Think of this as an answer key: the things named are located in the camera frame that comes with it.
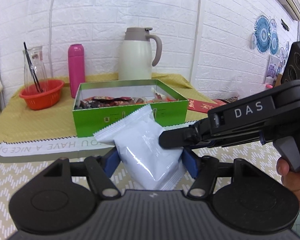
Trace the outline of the person right hand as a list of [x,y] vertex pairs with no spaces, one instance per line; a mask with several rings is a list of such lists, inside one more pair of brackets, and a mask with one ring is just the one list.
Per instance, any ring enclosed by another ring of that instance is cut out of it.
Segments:
[[282,184],[296,195],[300,205],[300,172],[290,171],[288,163],[282,157],[278,159],[276,169]]

